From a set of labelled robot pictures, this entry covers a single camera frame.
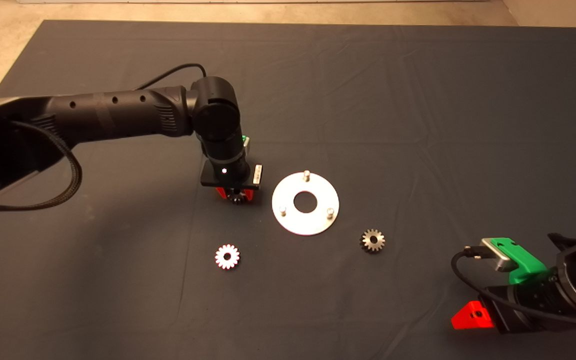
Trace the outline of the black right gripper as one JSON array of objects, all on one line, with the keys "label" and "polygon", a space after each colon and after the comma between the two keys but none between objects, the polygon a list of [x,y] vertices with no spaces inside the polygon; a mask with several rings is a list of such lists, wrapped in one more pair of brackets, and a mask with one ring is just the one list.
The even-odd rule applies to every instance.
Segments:
[{"label": "black right gripper", "polygon": [[[507,285],[493,285],[484,288],[494,296],[510,301]],[[454,330],[484,330],[493,329],[503,334],[518,334],[520,319],[514,309],[492,300],[482,294],[478,300],[469,301],[451,318]]]}]

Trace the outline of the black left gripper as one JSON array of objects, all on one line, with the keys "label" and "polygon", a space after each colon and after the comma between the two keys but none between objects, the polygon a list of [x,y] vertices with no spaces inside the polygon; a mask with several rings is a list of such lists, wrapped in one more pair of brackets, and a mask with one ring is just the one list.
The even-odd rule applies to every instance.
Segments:
[{"label": "black left gripper", "polygon": [[230,164],[217,164],[205,161],[200,183],[204,187],[212,187],[222,199],[230,199],[229,191],[243,191],[245,202],[252,202],[255,191],[261,187],[263,166],[248,164],[246,161],[236,161]]}]

